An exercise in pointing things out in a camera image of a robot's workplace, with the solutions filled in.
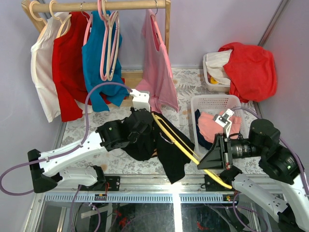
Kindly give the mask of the yellow hanger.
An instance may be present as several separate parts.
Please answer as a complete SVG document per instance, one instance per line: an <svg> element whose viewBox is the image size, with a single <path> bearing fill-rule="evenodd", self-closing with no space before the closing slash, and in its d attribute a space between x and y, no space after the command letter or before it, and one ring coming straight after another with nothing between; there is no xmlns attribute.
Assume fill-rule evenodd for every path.
<svg viewBox="0 0 309 232"><path fill-rule="evenodd" d="M175 144L191 161L193 161L196 165L199 164L197 158L199 156L191 149L181 138L176 134L176 132L163 120L162 117L156 115L152 112L152 116L156 124L162 130L162 132L170 139L170 141ZM214 172L203 169L203 171L216 183L221 185L224 188L232 189L233 187L227 183L225 183L217 174Z"/></svg>

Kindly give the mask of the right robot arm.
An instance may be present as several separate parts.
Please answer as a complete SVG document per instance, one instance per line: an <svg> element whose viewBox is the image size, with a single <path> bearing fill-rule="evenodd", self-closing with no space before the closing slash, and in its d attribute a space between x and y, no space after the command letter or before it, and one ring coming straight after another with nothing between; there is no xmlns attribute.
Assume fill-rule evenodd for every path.
<svg viewBox="0 0 309 232"><path fill-rule="evenodd" d="M280 131L266 119L254 120L249 137L228 138L215 135L214 143L198 164L198 169L222 170L220 185L224 190L243 193L263 208L278 223L283 232L309 230L309 197L307 182L292 152L280 145ZM259 167L282 190L285 200L275 197L248 178L233 165L233 159L260 157Z"/></svg>

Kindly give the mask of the black t shirt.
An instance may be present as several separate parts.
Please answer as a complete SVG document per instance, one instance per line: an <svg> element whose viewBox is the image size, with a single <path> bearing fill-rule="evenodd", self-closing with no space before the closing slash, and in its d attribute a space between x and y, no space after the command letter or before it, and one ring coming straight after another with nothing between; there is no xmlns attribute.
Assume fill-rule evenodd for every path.
<svg viewBox="0 0 309 232"><path fill-rule="evenodd" d="M151 120L152 128L146 129L136 142L130 143L123 150L138 161L146 161L157 156L166 176L173 184L185 176L184 166L191 160L164 134L151 113L147 112L141 121L148 119Z"/></svg>

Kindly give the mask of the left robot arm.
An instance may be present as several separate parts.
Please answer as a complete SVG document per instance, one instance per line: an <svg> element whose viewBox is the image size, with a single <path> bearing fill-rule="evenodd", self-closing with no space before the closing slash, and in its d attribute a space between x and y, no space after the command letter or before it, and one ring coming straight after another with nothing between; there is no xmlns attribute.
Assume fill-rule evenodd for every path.
<svg viewBox="0 0 309 232"><path fill-rule="evenodd" d="M82 191L100 191L107 186L100 166L70 168L88 156L105 154L115 149L136 145L148 137L153 116L146 109L131 108L131 115L104 123L96 131L64 147L48 152L28 152L30 173L35 193L44 193L60 186L77 186Z"/></svg>

